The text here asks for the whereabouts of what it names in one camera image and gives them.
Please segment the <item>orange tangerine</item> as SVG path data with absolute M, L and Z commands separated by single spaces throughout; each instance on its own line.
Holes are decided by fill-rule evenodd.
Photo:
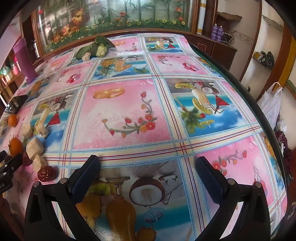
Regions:
M 9 142 L 9 151 L 12 157 L 23 153 L 23 144 L 18 138 L 12 138 Z
M 11 114 L 8 117 L 8 125 L 12 128 L 16 127 L 16 125 L 18 124 L 18 118 L 15 114 Z

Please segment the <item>red jujube date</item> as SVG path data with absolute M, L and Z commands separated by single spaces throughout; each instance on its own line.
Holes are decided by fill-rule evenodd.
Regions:
M 52 166 L 45 166 L 38 171 L 37 176 L 41 182 L 49 182 L 56 178 L 57 171 Z

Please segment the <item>black smartphone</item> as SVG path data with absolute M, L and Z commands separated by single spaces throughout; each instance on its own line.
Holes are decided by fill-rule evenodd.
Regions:
M 5 113 L 17 114 L 21 107 L 25 104 L 28 99 L 28 95 L 19 95 L 13 97 L 4 109 Z

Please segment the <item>purple thermos bottle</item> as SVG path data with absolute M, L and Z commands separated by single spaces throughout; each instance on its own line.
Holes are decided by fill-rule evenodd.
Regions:
M 36 79 L 37 73 L 30 59 L 29 51 L 27 49 L 27 44 L 24 38 L 21 37 L 15 43 L 15 45 L 13 46 L 13 51 L 15 53 L 23 76 L 27 78 L 27 84 L 31 84 Z

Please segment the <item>white plastic bag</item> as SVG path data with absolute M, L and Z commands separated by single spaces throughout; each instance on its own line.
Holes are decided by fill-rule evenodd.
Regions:
M 274 82 L 257 101 L 258 106 L 265 115 L 272 129 L 275 128 L 280 113 L 282 87 Z

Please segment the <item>green leaf vegetable bundle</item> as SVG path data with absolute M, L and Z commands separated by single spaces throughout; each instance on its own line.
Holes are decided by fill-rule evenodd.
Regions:
M 93 43 L 80 48 L 75 58 L 77 60 L 82 60 L 85 54 L 89 55 L 90 58 L 104 57 L 110 48 L 116 48 L 116 46 L 106 37 L 98 35 Z

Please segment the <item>floral glass partition panel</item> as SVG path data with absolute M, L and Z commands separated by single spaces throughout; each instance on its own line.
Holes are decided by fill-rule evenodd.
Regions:
M 200 1 L 41 1 L 32 13 L 33 32 L 47 54 L 84 37 L 135 28 L 195 33 Z

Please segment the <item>colourful fruit pattern tablecloth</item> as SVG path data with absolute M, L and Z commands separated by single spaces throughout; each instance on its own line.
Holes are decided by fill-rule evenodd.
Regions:
M 103 58 L 77 60 L 73 49 L 39 66 L 37 79 L 17 90 L 28 103 L 16 127 L 4 129 L 1 147 L 12 138 L 27 144 L 21 126 L 29 123 L 48 130 L 43 157 L 58 178 L 99 156 L 98 209 L 89 220 L 108 240 L 105 210 L 117 196 L 136 214 L 136 230 L 145 226 L 156 240 L 197 237 L 218 208 L 193 171 L 197 156 L 239 183 L 260 182 L 276 235 L 287 193 L 254 105 L 183 36 L 111 41 Z

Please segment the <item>purple spray bottles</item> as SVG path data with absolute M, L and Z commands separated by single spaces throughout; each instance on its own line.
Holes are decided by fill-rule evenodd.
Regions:
M 212 28 L 212 33 L 211 33 L 211 39 L 216 42 L 221 42 L 223 33 L 224 33 L 223 27 L 217 24 L 214 24 Z

